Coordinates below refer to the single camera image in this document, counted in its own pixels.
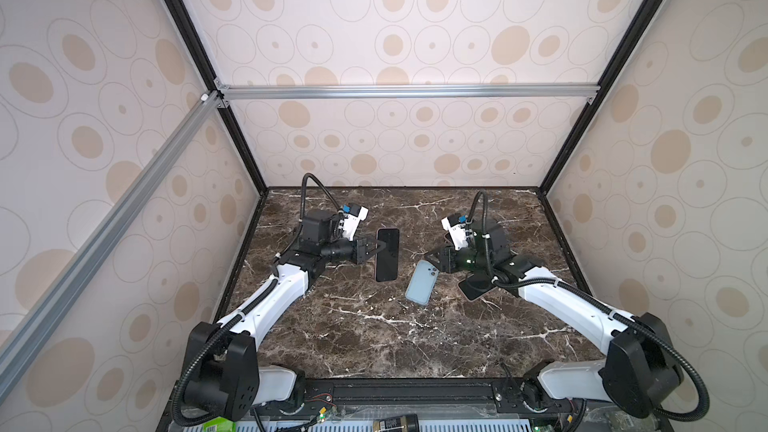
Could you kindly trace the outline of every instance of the light blue phone case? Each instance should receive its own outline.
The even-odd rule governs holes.
[[[419,305],[427,305],[429,296],[432,295],[432,289],[437,281],[437,274],[438,270],[434,265],[426,260],[418,261],[416,270],[413,272],[411,281],[408,284],[406,298]]]

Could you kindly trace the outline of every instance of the black cable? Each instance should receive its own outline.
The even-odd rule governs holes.
[[[475,209],[478,206],[478,202],[480,201],[480,196],[482,196],[482,219],[480,222],[480,234],[483,237],[483,243],[485,244],[485,271],[488,274],[489,277],[494,277],[496,274],[493,271],[493,264],[491,264],[491,241],[488,238],[488,229],[486,228],[486,222],[488,220],[488,195],[485,193],[485,190],[479,190],[478,193],[475,194],[475,198],[472,200],[472,207],[469,209],[469,215],[467,216],[467,224],[472,223],[472,218],[475,217]],[[499,280],[503,280],[504,278],[501,276],[497,276]]]
[[[317,417],[313,417],[310,419],[309,422],[305,422],[304,424],[301,424],[301,425],[294,425],[293,427],[282,427],[279,429],[275,429],[275,432],[304,432],[304,430],[307,430],[313,425],[317,425]]]
[[[587,412],[587,399],[581,399],[581,407],[578,408],[578,412],[574,416],[573,422],[567,429],[563,429],[563,432],[574,432],[581,425],[581,421],[584,419],[584,415]]]
[[[498,365],[502,368],[502,370],[504,370],[504,375],[507,376],[507,379],[514,380],[512,378],[512,371],[509,369],[509,366],[504,362],[504,360],[500,360]]]
[[[498,287],[508,291],[525,287],[527,285],[534,285],[534,284],[557,284],[559,288],[562,288],[568,292],[571,292],[574,295],[579,296],[586,302],[595,306],[600,312],[603,312],[604,314],[610,314],[613,311],[612,308],[600,302],[596,298],[592,297],[590,294],[582,292],[580,289],[574,287],[569,283],[562,282],[560,279],[549,278],[549,277],[537,277],[537,278],[530,278],[527,280],[523,280],[523,281],[517,282],[516,284],[501,284],[501,283],[498,283],[498,281],[496,281],[496,285]],[[669,355],[672,356],[672,359],[676,361],[686,371],[686,373],[688,373],[688,377],[690,377],[690,380],[694,383],[694,386],[696,387],[696,392],[699,395],[699,402],[698,404],[696,404],[696,408],[694,408],[690,412],[684,412],[684,413],[672,412],[670,410],[666,410],[661,407],[656,408],[655,412],[662,417],[666,417],[671,420],[677,420],[679,422],[693,422],[695,420],[703,418],[710,409],[710,395],[706,389],[704,380],[701,378],[699,373],[696,372],[696,369],[694,369],[694,366],[691,365],[690,362],[688,362],[688,360],[686,360],[686,358],[683,357],[683,355],[680,352],[675,350],[674,347],[672,347],[672,345],[668,344],[667,341],[658,337],[652,331],[649,331],[648,329],[646,329],[646,327],[644,327],[642,324],[639,324],[638,322],[635,322],[634,320],[627,318],[622,314],[614,314],[613,319],[621,322],[622,324],[631,328],[633,331],[637,332],[638,334],[642,335],[649,341],[653,342],[654,344],[658,345],[660,348],[665,350]]]
[[[272,279],[272,282],[270,282],[264,291],[256,296],[256,298],[251,301],[251,303],[243,307],[243,314],[248,315],[249,312],[254,310],[256,306],[274,290],[275,287],[277,287],[276,278]],[[197,353],[195,358],[190,362],[184,372],[182,372],[181,377],[179,377],[178,382],[174,387],[174,391],[170,395],[170,415],[174,418],[174,422],[176,422],[176,424],[178,424],[180,427],[195,427],[196,425],[203,424],[208,420],[212,420],[218,417],[216,414],[206,414],[198,418],[185,417],[181,413],[181,403],[184,401],[184,392],[187,390],[187,385],[189,384],[190,379],[192,379],[192,372],[200,365],[200,362],[203,360],[203,358],[205,358],[208,352],[210,352],[210,350],[214,348],[222,338],[224,338],[225,334],[232,330],[232,327],[234,327],[241,320],[242,317],[239,314],[235,315],[229,322],[226,322],[224,326],[217,330],[216,333],[211,336],[210,339],[208,339],[203,348],[200,350],[200,352]]]
[[[307,172],[304,174],[304,177],[301,179],[301,203],[299,206],[299,227],[296,229],[296,233],[293,235],[293,238],[290,242],[288,242],[288,245],[284,247],[282,251],[280,251],[280,254],[275,256],[275,262],[277,262],[280,257],[282,257],[286,252],[290,250],[293,245],[296,244],[296,241],[299,240],[299,237],[301,236],[301,229],[303,227],[303,220],[304,220],[304,211],[306,210],[306,182],[308,179],[312,179],[312,181],[317,184],[318,187],[326,194],[329,200],[331,200],[331,203],[333,204],[333,207],[336,208],[336,210],[341,210],[341,206],[336,201],[336,199],[331,195],[331,192],[320,182],[320,180],[315,177],[314,174]]]
[[[259,417],[255,407],[250,409],[250,414],[256,419],[256,426],[259,427],[259,432],[266,432],[264,424],[261,423],[261,417]]]

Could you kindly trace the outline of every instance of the ventilation grille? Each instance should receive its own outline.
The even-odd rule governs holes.
[[[279,427],[292,427],[302,421],[281,420],[264,424],[266,432],[275,432]],[[526,419],[446,419],[420,420],[421,432],[532,432]],[[203,426],[187,427],[185,432],[204,432]],[[239,422],[236,432],[259,432],[256,422]],[[310,432],[373,432],[372,420],[344,420],[342,424],[326,423],[316,425]]]

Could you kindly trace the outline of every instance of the white robot arm segment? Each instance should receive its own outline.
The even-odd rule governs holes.
[[[605,368],[605,359],[585,362],[552,362],[538,374],[538,381],[553,399],[578,396],[582,399],[611,402],[598,373]]]
[[[524,280],[537,277],[557,278],[546,268],[536,267],[525,273]],[[592,304],[552,284],[528,285],[520,288],[518,292],[520,298],[546,309],[576,329],[603,354],[608,353],[608,346],[614,338],[611,333],[621,332],[627,328],[626,325],[600,312]],[[616,310],[616,313],[627,318],[632,317],[632,314],[626,311]]]
[[[277,286],[274,290],[258,304],[254,310],[249,312],[243,319],[232,327],[232,332],[238,334],[243,331],[250,333],[256,341],[256,349],[261,345],[264,336],[270,331],[277,319],[283,315],[283,312],[299,297],[303,296],[310,286],[309,277],[306,271],[292,264],[280,264],[277,266],[277,272],[280,276],[277,279]],[[271,278],[264,282],[259,290],[248,297],[241,306],[232,311],[229,315],[222,317],[219,324],[225,324],[232,320],[237,314],[242,314],[243,308],[251,303],[261,294],[264,289],[269,287]]]

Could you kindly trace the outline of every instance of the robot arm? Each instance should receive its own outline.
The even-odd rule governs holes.
[[[286,409],[302,403],[302,378],[287,368],[259,368],[256,351],[277,319],[312,287],[327,264],[362,264],[386,248],[375,239],[355,238],[367,213],[367,208],[356,204],[339,212],[306,211],[299,236],[278,256],[265,283],[216,324],[200,322],[193,329],[182,385],[177,383],[179,391],[174,389],[173,397],[208,415],[202,421],[186,418],[180,412],[181,400],[176,399],[172,414],[179,425],[201,424],[208,416],[238,420],[254,404],[273,400],[287,401]]]
[[[541,260],[514,254],[494,219],[486,218],[483,234],[477,223],[460,218],[463,216],[454,214],[442,220],[448,244],[425,254],[425,260],[440,272],[469,272],[459,283],[467,299],[475,300],[497,286],[505,288],[551,312],[607,356],[588,362],[545,361],[531,369],[520,389],[532,410],[546,409],[550,399],[586,398],[612,401],[625,412],[644,418],[680,384],[682,369],[668,351],[673,350],[671,346],[664,349],[626,324],[638,324],[668,344],[671,340],[661,320],[648,313],[636,318],[596,299],[585,300]],[[486,247],[491,251],[491,272],[485,264]]]

